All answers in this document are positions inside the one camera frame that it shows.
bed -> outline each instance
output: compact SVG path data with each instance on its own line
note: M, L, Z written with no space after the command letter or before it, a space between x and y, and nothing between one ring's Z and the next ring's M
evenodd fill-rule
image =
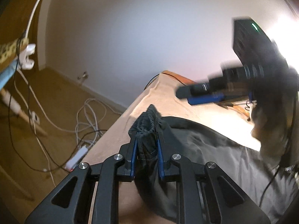
M182 84L177 77L182 81L182 77L173 73L160 74L93 146L83 161L97 164L118 153L120 146L130 141L128 130L150 104L155 105L162 116L176 116L201 123L243 146L260 149L260 143L250 134L253 125L239 112L216 104L191 106L187 101L178 100L175 89ZM147 208L133 182L121 183L119 196L119 223L173 223Z

black cord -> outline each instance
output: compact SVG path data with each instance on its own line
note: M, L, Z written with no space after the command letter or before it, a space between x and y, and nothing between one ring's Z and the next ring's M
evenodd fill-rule
M248 103L250 103L249 100L246 101L246 103L245 103L245 104L246 104L246 107L244 107L244 109L247 110L247 111L250 110L250 107L249 107Z
M157 75L154 76L152 79L150 79L150 81L147 83L147 85L145 86L145 88L143 89L143 91L146 90L147 87L148 87L150 84L152 84L152 82L154 81L154 79L155 79L157 76L159 76L159 74L157 74Z
M177 81L179 81L180 83L182 83L184 86L186 86L185 83L183 83L183 82L181 82L180 80L178 80L174 75L171 75L171 74L168 74L168 73L165 73L165 72L162 72L161 74L165 74L165 75L171 76L171 77L175 78ZM154 81L154 79L155 79L156 77L158 77L158 76L159 76L159 74L157 74L156 76L154 76L154 77L147 83L147 85L145 86L145 88L143 89L143 91L146 90L147 87L148 87L150 84L152 84L152 82Z
M83 141L83 138L84 138L85 136L87 136L87 135L89 135L89 134L91 134L91 133L99 132L99 131L107 131L107 130L93 130L93 131L91 131L91 132L88 132L88 133L84 134L84 135L82 136L82 138L80 139L80 141L78 142L78 145L80 145L80 143Z
M48 154L48 156L49 156L49 158L51 159L51 161L57 166L57 168L55 168L55 170L58 169L58 168L60 168L60 169L62 169L63 171L69 173L69 171L67 171L66 169L64 169L64 168L62 167L63 165L59 165L58 163L56 163L56 162L54 161L54 159L52 158L52 156L49 154L47 148L44 146L44 144L42 143L42 141L40 140L40 138L37 136L37 134L34 132L34 130L33 130L33 128L32 128L32 125L31 125L31 114L30 114L30 107L29 107L29 105L30 105L30 92L31 92L31 91L30 91L30 84L29 84L29 82L28 82L28 102L27 102L27 105L28 105L28 118L29 118L30 129L31 129L32 133L35 135L35 137L36 137L36 138L39 140L39 142L41 143L41 146L44 148L45 152Z
M267 189L269 188L269 186L270 186L270 185L272 184L272 182L274 181L274 179L275 179L276 175L278 174L279 170L280 170L280 166L278 166L278 168L277 168L275 174L273 175L272 179L270 180L270 182L268 183L268 185L267 185L266 188L264 189L264 191L263 191L263 193L262 193L262 196L261 196L261 199L260 199L260 204L259 204L259 207L260 207L260 208L261 208L261 206L262 206L262 202L263 202L263 200L264 200L265 193L266 193Z
M168 73L165 73L165 72L162 72L162 74L165 74L165 75L168 75L168 76L171 76L173 77L174 79L176 79L177 81L179 81L180 83L182 83L184 86L186 86L185 83L181 82L180 80L178 80L174 75L171 75L171 74L168 74Z
M16 64L16 68L15 68L15 71L14 71L14 74L13 74L13 81L15 81L16 79L16 71L17 71L17 68L18 68L18 65L20 64L20 44L21 44L21 40L22 40L23 37L20 37L18 38L17 40L17 43L16 43L16 53L17 53L17 64ZM34 171L38 171L38 172L50 172L50 170L48 171L43 171L43 170L39 170L39 169L35 169L33 167L31 167L25 160L24 158L18 153L18 151L16 150L15 146L14 146L14 143L13 143L13 137L12 137L12 133L11 133L11 124L10 124L10 105L11 105L11 99L12 99L12 95L10 95L10 98L9 98L9 103L8 103L8 128L9 128L9 135L10 135L10 141L11 141L11 146L13 148L13 150L16 152L16 154L19 156L19 158L32 170Z
M0 115L0 119L6 119L8 117L8 115ZM18 115L13 114L11 115L11 117L18 117Z

metal screw head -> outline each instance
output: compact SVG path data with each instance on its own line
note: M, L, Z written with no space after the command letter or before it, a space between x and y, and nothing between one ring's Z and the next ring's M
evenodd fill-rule
M82 163L79 164L79 168L80 169L85 169L87 167L88 167L88 163L87 162L82 162Z
M122 156L121 154L115 154L115 155L113 156L113 158L114 158L115 160L121 160L121 159L123 158L123 156Z
M214 169L214 168L216 167L216 163L214 163L214 162L212 162L212 161L209 161L209 162L207 163L207 167L208 167L208 168L212 168L212 169Z
M173 154L173 155L172 155L172 158L173 158L174 160L179 160L179 159L181 158L181 155L180 155L180 154Z

baseboard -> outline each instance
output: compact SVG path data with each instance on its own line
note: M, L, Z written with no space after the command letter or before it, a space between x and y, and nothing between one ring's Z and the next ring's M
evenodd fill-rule
M103 103L105 103L105 104L108 104L109 106L111 106L111 107L114 108L115 110L119 111L120 113L123 113L123 112L126 111L127 108L126 108L125 106L120 105L120 104L118 104L118 103L116 103L116 102L113 102L112 100L110 100L110 99L104 97L103 95L101 95L101 94L99 94L99 93L97 93L97 92L91 90L90 88L88 88L88 87L86 87L86 86L84 86L84 85L78 85L78 82L76 82L76 81L70 79L67 75L64 75L63 73L61 73L61 72L55 70L55 68L53 68L53 67L51 67L51 66L49 66L49 65L47 65L46 67L48 67L48 68L54 70L55 72L57 72L59 75L61 75L65 80L67 80L67 81L70 82L71 84L80 87L80 88L83 89L84 91L90 93L90 94L91 94L92 96L94 96L96 99L100 100L101 102L103 102Z
M46 64L38 64L38 70L44 70L46 68Z

white wall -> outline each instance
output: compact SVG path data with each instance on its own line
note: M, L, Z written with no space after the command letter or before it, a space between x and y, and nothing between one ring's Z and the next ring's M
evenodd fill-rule
M37 56L38 68L42 70L46 67L46 26L48 19L48 12L51 0L42 0L37 26Z
M192 80L237 60L232 19L252 17L267 32L284 0L52 0L46 26L47 65L129 106L147 82L170 70Z

